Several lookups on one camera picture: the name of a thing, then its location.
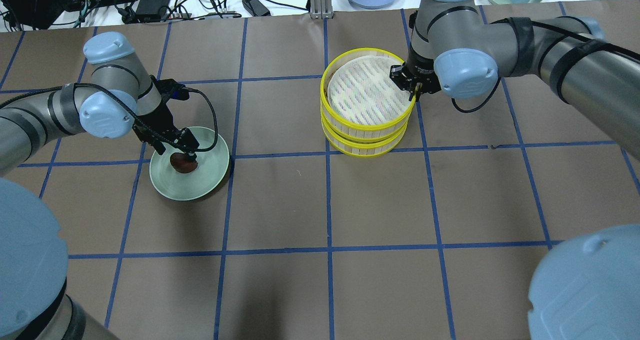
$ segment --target yellow basket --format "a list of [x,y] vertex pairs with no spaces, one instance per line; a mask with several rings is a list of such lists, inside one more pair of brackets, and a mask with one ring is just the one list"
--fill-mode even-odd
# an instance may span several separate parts
[[404,126],[400,127],[396,132],[382,141],[363,143],[350,141],[340,136],[340,134],[331,128],[329,121],[327,121],[323,113],[320,113],[320,119],[322,122],[322,130],[329,142],[340,152],[354,157],[376,157],[393,150],[398,142],[402,140],[408,125],[408,123],[405,122]]
[[387,57],[397,60],[398,64],[402,63],[400,57],[377,48],[357,48],[356,50],[350,50],[336,57],[324,71],[322,80],[320,81],[320,112],[322,112],[322,116],[327,122],[327,127],[347,140],[366,143],[381,142],[390,139],[391,136],[397,134],[403,127],[406,127],[411,110],[416,104],[415,97],[412,98],[409,107],[407,107],[402,115],[393,121],[381,125],[361,125],[348,121],[331,108],[329,100],[327,99],[329,80],[331,80],[334,73],[347,62],[364,56]]

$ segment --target stacked basket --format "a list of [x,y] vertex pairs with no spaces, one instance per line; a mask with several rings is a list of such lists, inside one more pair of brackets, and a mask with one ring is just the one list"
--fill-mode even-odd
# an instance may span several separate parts
[[389,78],[400,57],[375,48],[338,56],[320,82],[320,118],[327,139],[355,157],[391,151],[407,130],[415,100]]

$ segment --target power adapter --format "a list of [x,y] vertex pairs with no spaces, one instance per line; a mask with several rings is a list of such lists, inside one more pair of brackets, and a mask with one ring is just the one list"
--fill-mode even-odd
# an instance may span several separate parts
[[244,9],[254,17],[271,16],[269,9],[259,0],[242,0]]

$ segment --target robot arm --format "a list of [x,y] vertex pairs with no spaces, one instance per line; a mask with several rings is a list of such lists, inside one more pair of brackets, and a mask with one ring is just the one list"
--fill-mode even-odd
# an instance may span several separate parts
[[409,23],[407,61],[390,73],[401,89],[463,99],[487,93],[501,77],[534,74],[640,158],[640,61],[602,41],[595,20],[510,18],[485,25],[473,0],[422,0]]
[[[190,130],[174,127],[167,108],[169,98],[189,98],[185,87],[149,76],[123,35],[95,36],[85,44],[84,54],[94,67],[91,84],[67,84],[0,104],[0,176],[46,143],[85,131],[114,139],[133,128],[141,141],[149,142],[160,154],[165,150],[163,142],[182,149],[198,148]],[[134,114],[142,121],[135,121]],[[188,160],[195,162],[195,152],[186,152]]]

